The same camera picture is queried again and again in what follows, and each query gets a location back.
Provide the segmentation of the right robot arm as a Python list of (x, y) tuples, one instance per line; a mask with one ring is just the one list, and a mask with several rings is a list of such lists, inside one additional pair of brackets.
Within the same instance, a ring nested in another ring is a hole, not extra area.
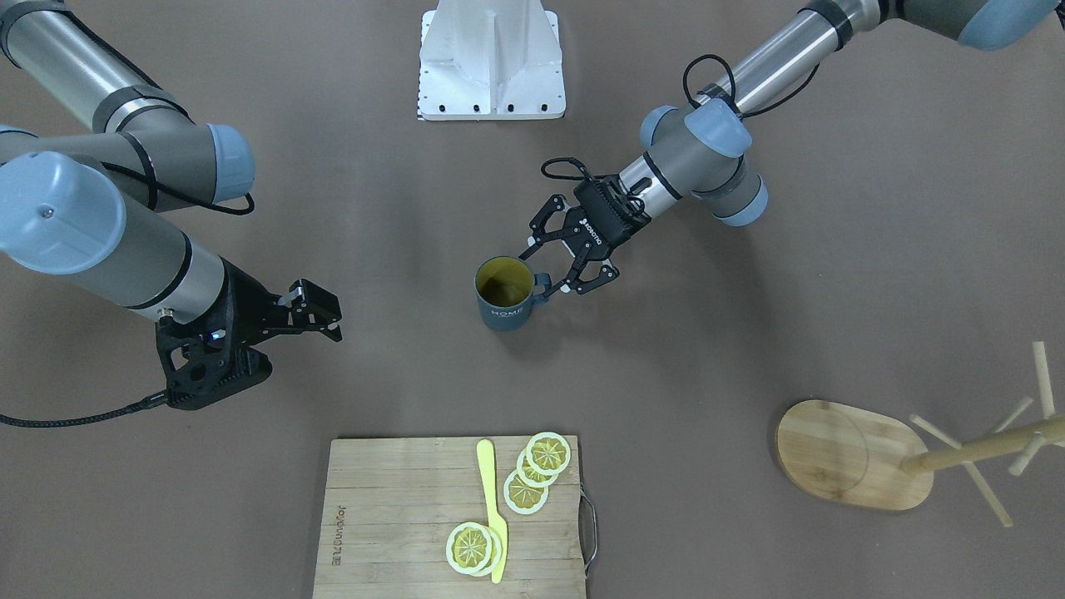
[[(12, 261), (189, 342), (341, 339), (330, 292), (298, 280), (274, 295), (162, 216), (186, 207), (252, 212), (255, 160), (236, 129), (192, 122), (63, 1), (4, 1), (2, 53), (91, 127), (51, 139), (3, 127), (2, 252)], [(244, 208), (231, 207), (237, 198)]]

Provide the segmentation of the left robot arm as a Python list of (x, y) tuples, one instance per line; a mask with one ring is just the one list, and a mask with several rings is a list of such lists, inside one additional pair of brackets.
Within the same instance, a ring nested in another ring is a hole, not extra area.
[(579, 295), (619, 276), (617, 247), (692, 196), (724, 224), (746, 226), (761, 216), (769, 193), (746, 159), (752, 137), (746, 122), (783, 106), (810, 83), (821, 62), (856, 33), (900, 19), (966, 47), (993, 51), (1030, 32), (1061, 1), (810, 1), (783, 29), (724, 76), (697, 92), (684, 87), (685, 106), (661, 106), (641, 125), (642, 153), (617, 174), (593, 175), (570, 158), (574, 204), (554, 195), (530, 220), (528, 258), (551, 242), (564, 244), (573, 262), (556, 281), (535, 276), (537, 300), (557, 291)]

